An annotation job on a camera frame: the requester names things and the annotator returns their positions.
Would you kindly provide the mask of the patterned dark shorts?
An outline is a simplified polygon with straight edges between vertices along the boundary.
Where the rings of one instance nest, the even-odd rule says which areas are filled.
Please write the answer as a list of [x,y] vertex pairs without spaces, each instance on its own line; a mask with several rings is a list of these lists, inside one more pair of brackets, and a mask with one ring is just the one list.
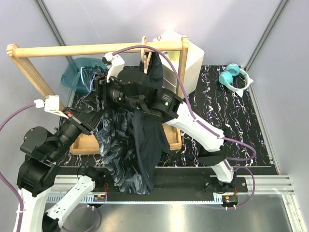
[[95,138],[105,167],[120,192],[150,194],[137,163],[132,118],[128,110],[104,111]]

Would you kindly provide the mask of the wooden clothes hanger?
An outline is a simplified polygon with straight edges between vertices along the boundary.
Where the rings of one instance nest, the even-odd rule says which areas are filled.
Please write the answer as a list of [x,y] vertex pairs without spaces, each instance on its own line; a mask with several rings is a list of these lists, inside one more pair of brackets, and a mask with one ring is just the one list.
[[[147,38],[146,38],[146,36],[142,37],[141,45],[147,45]],[[146,54],[145,48],[141,48],[140,49],[140,55],[141,55],[141,62],[143,64],[143,66],[144,66],[144,73],[147,74],[149,63],[150,63],[150,59],[151,59],[151,56],[152,56],[152,52],[149,52],[148,54]]]

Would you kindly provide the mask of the dark navy shorts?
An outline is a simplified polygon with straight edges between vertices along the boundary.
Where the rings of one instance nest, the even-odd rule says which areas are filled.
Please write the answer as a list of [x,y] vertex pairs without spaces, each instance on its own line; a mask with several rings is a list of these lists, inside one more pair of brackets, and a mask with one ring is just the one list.
[[[163,65],[159,54],[151,54],[147,75],[152,87],[162,87]],[[138,194],[148,195],[154,188],[155,167],[160,162],[162,152],[169,152],[170,145],[163,124],[143,115],[142,112],[135,110],[132,125],[137,162],[142,179],[142,190],[138,190]]]

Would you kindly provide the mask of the blue wire hanger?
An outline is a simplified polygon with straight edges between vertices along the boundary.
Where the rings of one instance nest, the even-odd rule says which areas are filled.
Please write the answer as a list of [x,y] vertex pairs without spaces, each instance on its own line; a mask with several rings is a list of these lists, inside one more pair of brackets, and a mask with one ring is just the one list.
[[88,93],[92,91],[94,77],[94,67],[83,66],[80,68],[80,79]]

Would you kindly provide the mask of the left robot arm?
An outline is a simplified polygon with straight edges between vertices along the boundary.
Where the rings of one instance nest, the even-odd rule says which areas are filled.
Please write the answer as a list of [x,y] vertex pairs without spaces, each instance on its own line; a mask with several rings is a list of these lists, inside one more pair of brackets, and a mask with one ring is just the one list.
[[25,161],[17,177],[21,203],[14,228],[16,232],[59,232],[79,202],[91,191],[100,191],[104,187],[104,173],[89,166],[65,196],[45,210],[48,194],[60,171],[56,163],[80,134],[93,134],[102,117],[101,111],[78,112],[69,107],[59,114],[64,120],[55,133],[40,126],[31,128],[20,146]]

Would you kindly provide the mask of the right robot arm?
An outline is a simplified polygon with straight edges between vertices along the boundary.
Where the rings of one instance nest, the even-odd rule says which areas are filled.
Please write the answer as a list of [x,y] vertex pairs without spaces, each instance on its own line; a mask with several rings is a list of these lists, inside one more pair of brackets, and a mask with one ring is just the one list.
[[236,187],[234,171],[226,157],[224,131],[195,114],[171,90],[154,87],[147,74],[135,68],[123,69],[114,76],[97,73],[91,85],[97,109],[107,109],[113,104],[127,106],[154,121],[180,129],[201,145],[202,156],[198,160],[214,170],[220,188],[228,192]]

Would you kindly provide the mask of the wooden clothes rack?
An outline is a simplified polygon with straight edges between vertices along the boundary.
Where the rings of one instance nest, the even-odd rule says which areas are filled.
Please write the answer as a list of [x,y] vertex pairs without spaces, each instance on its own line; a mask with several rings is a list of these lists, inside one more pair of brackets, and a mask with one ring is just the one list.
[[[120,49],[136,45],[149,45],[158,49],[159,51],[180,51],[178,75],[181,79],[181,82],[184,81],[186,61],[189,49],[189,39],[185,35],[182,36],[181,40],[166,42],[146,42],[145,38],[143,38],[141,43],[112,43],[33,48],[20,48],[17,44],[9,44],[7,45],[6,52],[7,55],[11,58],[11,60],[15,63],[15,65],[21,70],[21,72],[45,98],[47,95],[55,95],[55,93],[43,79],[38,70],[34,67],[29,58],[95,54],[101,55],[107,52],[116,52]],[[163,127],[168,142],[170,143],[170,149],[181,149],[182,137],[180,130],[166,124],[164,124]],[[70,152],[73,155],[99,154],[98,143],[94,135],[81,135],[70,147]]]

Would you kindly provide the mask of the teal plastic basin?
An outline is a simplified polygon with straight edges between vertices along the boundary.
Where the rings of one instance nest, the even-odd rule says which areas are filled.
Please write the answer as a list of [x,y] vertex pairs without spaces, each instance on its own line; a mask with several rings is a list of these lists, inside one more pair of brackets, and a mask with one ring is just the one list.
[[100,66],[100,69],[104,74],[106,74],[108,71],[107,66],[100,59],[77,58],[74,59],[67,67],[66,71],[61,77],[61,83],[74,91],[88,93],[80,79],[80,68],[83,66],[92,66],[94,69],[96,66]]

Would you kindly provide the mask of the yellow cup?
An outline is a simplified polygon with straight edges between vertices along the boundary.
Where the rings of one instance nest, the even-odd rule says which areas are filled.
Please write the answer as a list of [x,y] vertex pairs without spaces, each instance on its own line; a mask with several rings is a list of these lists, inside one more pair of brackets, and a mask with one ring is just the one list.
[[168,57],[170,60],[178,61],[180,57],[180,51],[168,51]]

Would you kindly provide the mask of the black marble pattern mat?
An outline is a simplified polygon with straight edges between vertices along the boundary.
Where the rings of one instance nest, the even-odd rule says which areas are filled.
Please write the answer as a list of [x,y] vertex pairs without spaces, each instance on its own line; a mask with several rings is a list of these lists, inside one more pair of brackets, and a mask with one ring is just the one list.
[[[226,127],[230,137],[251,145],[257,155],[251,161],[236,162],[229,160],[233,166],[271,166],[270,157],[262,136],[260,125],[249,91],[243,97],[231,93],[218,82],[219,74],[225,69],[223,65],[205,65],[201,67],[195,91],[189,94],[193,111],[215,127]],[[163,153],[159,167],[193,167],[204,166],[198,163],[199,145],[187,134],[181,132],[182,147]],[[246,147],[227,142],[229,157],[248,158],[253,153]],[[66,154],[60,166],[103,167],[104,162],[100,154],[72,155]]]

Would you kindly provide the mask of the teal cat ear headphones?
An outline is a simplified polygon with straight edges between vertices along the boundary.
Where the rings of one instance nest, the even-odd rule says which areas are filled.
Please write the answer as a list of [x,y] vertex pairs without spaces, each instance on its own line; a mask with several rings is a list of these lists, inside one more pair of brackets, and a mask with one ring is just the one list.
[[[238,75],[244,77],[245,87],[243,88],[236,88],[232,85],[234,77]],[[254,82],[254,80],[250,78],[248,73],[235,63],[227,65],[225,70],[220,73],[218,80],[220,84],[224,85],[225,87],[227,87],[232,92],[236,93],[241,98],[243,97],[244,91],[248,89],[249,86]]]

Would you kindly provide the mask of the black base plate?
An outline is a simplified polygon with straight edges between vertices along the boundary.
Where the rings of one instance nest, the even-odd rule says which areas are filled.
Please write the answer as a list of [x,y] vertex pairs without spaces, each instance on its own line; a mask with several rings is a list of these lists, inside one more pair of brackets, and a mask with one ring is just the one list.
[[108,203],[172,204],[219,203],[221,195],[246,193],[243,177],[234,177],[232,183],[221,184],[209,167],[158,167],[155,169],[154,189],[148,195],[122,193],[106,168],[104,180],[108,184]]

